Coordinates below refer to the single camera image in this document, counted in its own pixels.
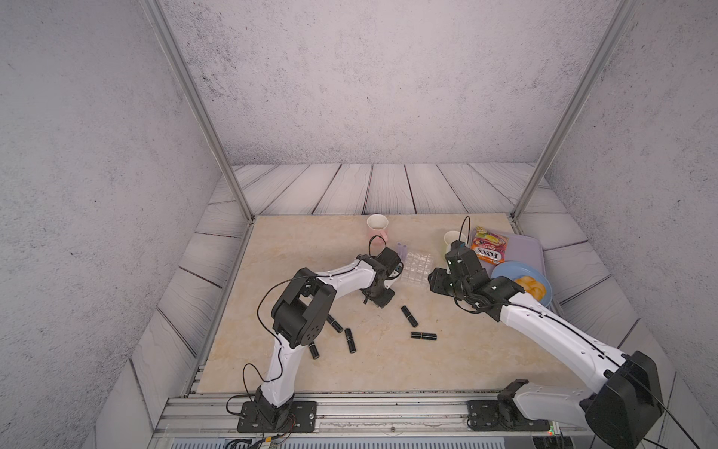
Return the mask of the lilac lip balm tube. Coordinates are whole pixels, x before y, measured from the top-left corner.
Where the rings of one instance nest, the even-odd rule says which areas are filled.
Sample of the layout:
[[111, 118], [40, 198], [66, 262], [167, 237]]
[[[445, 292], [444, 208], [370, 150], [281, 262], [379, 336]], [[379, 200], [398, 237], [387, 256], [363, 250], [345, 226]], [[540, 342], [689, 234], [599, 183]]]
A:
[[403, 243], [398, 243], [398, 245], [396, 245], [396, 252], [398, 253], [401, 262], [405, 263], [409, 254], [409, 249], [407, 245]]

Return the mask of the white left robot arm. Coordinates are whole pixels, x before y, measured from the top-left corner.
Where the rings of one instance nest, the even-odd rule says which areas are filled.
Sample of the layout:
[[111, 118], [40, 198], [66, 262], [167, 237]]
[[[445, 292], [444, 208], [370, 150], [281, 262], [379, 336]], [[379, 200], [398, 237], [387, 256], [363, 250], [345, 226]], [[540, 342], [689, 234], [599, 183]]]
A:
[[385, 248], [377, 256], [361, 254], [353, 263], [332, 271], [299, 269], [287, 282], [271, 311], [273, 356], [254, 398], [267, 420], [276, 420], [291, 405], [301, 358], [321, 334], [334, 300], [360, 292], [366, 302], [383, 308], [393, 299], [392, 285], [402, 271], [398, 253]]

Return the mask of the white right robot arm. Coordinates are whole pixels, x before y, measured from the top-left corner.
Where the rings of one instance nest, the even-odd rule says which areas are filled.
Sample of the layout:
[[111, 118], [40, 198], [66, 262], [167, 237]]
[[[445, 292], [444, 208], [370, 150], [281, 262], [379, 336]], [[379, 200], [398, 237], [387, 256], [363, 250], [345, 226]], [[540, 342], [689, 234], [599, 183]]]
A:
[[497, 396], [507, 428], [547, 420], [588, 428], [612, 448], [637, 448], [666, 407], [656, 363], [597, 340], [542, 306], [517, 282], [490, 277], [471, 248], [456, 241], [446, 268], [428, 274], [430, 290], [470, 314], [488, 314], [524, 334], [568, 367], [584, 388], [546, 387], [517, 379]]

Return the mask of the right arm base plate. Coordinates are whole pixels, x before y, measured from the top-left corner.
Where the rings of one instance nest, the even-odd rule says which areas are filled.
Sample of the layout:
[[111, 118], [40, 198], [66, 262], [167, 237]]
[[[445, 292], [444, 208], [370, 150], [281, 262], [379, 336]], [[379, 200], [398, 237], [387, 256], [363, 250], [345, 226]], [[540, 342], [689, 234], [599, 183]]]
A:
[[506, 401], [470, 400], [467, 402], [467, 427], [483, 432], [548, 432], [552, 424], [546, 420], [529, 420]]

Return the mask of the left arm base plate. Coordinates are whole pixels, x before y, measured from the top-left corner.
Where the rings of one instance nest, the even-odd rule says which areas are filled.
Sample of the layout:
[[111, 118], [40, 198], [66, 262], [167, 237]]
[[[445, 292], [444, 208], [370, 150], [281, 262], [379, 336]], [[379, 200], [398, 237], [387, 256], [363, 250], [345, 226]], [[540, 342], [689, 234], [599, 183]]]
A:
[[291, 401], [280, 408], [245, 402], [239, 413], [238, 433], [312, 433], [317, 418], [316, 401]]

